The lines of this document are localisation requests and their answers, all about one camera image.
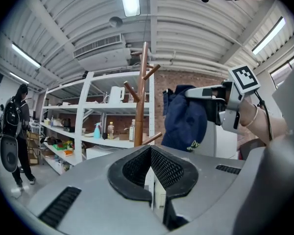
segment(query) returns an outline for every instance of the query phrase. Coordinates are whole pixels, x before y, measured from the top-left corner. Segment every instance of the blue spray bottle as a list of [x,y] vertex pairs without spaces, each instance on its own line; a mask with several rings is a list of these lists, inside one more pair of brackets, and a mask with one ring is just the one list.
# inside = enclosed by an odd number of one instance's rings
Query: blue spray bottle
[[96,128],[95,128],[95,131],[94,131],[94,138],[95,139],[100,139],[100,130],[99,130],[100,124],[101,123],[96,124]]

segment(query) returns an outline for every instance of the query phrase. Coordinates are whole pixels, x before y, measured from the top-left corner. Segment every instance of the white corrugated ceiling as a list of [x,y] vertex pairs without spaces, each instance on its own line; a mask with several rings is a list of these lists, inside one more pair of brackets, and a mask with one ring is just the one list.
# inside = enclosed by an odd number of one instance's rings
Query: white corrugated ceiling
[[[149,42],[163,69],[226,76],[230,66],[256,68],[294,35],[292,19],[273,0],[140,0],[140,7],[139,16],[126,18],[122,0],[20,0],[0,28],[0,70],[17,73],[41,91],[81,77],[74,49],[121,33],[132,47]],[[123,19],[122,27],[109,24],[115,16]],[[287,24],[254,55],[251,50],[281,16]],[[16,55],[12,42],[42,67],[36,70]]]

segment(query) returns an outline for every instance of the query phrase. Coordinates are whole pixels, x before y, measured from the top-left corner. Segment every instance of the navy blue cap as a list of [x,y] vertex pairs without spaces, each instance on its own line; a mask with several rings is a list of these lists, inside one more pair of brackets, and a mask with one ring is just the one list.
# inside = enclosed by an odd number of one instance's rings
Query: navy blue cap
[[191,152],[205,137],[207,114],[199,100],[185,97],[192,85],[178,85],[175,92],[166,90],[164,115],[166,133],[161,144],[174,149]]

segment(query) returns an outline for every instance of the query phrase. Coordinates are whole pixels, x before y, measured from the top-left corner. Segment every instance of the wooden coat rack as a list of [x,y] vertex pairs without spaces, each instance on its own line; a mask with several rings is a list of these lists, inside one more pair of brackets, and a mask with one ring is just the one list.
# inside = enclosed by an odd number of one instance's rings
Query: wooden coat rack
[[134,146],[140,146],[142,144],[148,144],[158,137],[162,136],[159,132],[156,135],[150,137],[148,140],[143,142],[143,118],[144,118],[144,104],[145,104],[145,84],[146,80],[153,75],[159,68],[160,65],[151,66],[147,64],[148,60],[148,43],[144,42],[143,50],[139,52],[131,53],[133,56],[140,56],[141,58],[141,68],[138,78],[138,90],[137,93],[132,89],[131,85],[126,81],[124,86],[128,89],[134,98],[136,105],[136,116],[135,116],[135,136],[134,136]]

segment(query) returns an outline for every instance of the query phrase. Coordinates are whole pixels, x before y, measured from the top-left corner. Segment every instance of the black pants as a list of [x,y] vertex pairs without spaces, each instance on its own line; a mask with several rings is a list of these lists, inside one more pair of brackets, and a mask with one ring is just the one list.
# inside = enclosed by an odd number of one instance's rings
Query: black pants
[[[34,176],[33,174],[31,174],[31,170],[29,166],[26,140],[21,139],[20,137],[17,137],[17,141],[18,141],[18,149],[19,149],[19,160],[24,170],[24,174],[26,175],[28,180],[32,180],[34,179]],[[12,172],[12,175],[15,179],[15,182],[18,182],[21,179],[21,173],[20,173],[19,167],[17,167],[16,170]]]

